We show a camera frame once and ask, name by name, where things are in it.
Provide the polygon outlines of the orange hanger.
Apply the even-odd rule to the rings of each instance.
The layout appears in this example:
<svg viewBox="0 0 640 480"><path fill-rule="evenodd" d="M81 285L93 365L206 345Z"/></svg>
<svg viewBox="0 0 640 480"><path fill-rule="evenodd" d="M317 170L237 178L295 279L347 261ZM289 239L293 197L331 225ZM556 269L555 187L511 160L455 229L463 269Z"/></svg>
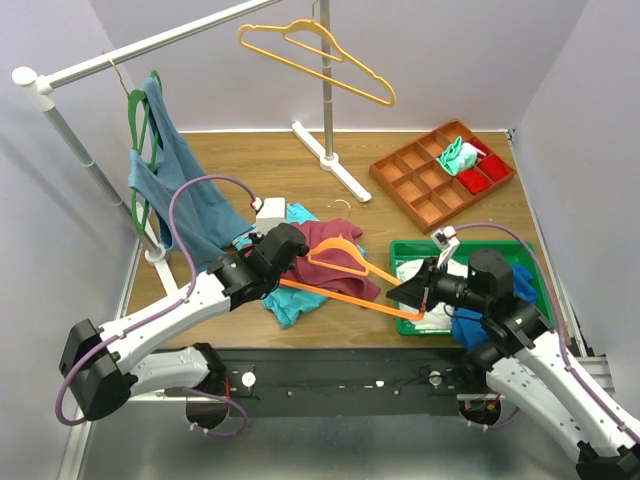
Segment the orange hanger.
<svg viewBox="0 0 640 480"><path fill-rule="evenodd" d="M339 235L356 245L363 235L362 229L349 220L334 218L322 222L300 204L288 206L287 221L305 235L310 248L315 248L321 241ZM320 254L318 259L321 262L361 270L361 266L350 255L340 250L326 251ZM283 278L367 301L373 301L380 293L377 285L362 276L317 266L306 258L297 258L295 267ZM326 296L297 289L283 288L281 293L284 297L280 299L275 313L283 329L292 327L302 313L313 311L328 300Z"/></svg>

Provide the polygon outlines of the maroon tank top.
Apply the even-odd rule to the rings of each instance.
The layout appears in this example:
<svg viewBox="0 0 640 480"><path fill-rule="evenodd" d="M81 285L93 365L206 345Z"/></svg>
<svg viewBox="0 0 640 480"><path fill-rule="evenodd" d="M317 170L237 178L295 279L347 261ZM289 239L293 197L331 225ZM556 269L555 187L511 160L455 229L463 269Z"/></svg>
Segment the maroon tank top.
<svg viewBox="0 0 640 480"><path fill-rule="evenodd" d="M303 224L292 223L306 237L311 249L323 240L341 235L345 240L356 244L363 235L360 227L341 218L329 222L307 221ZM312 257L320 262L363 271L363 267L344 251L331 249ZM335 269L312 264L306 257L297 257L294 268L283 275L284 279L314 287L336 291L348 296L373 301L380 293L380 287L368 278Z"/></svg>

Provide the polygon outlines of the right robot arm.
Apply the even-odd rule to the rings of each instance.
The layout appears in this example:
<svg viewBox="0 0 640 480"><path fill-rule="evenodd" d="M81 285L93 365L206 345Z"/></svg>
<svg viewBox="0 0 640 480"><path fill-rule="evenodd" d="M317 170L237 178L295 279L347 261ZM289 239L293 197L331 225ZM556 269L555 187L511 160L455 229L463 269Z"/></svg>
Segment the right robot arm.
<svg viewBox="0 0 640 480"><path fill-rule="evenodd" d="M638 420L591 377L550 320L513 286L513 269L503 255L479 249L468 259L466 276L449 273L430 257L387 296L412 309L445 303L480 313L488 339L465 354L462 384L474 392L489 387L512 402L562 447L580 478L638 478Z"/></svg>

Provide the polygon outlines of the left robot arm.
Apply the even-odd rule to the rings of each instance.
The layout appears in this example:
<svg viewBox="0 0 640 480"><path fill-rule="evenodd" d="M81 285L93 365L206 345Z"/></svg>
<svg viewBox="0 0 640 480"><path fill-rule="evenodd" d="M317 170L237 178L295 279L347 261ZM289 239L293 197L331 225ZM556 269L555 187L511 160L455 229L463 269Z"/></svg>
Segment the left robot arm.
<svg viewBox="0 0 640 480"><path fill-rule="evenodd" d="M223 364L209 346L157 352L189 328L261 299L309 250L291 224L272 228L256 243L226 253L173 294L129 316L96 326L89 319L69 331L59 370L88 421L102 419L131 397L163 388L214 393Z"/></svg>

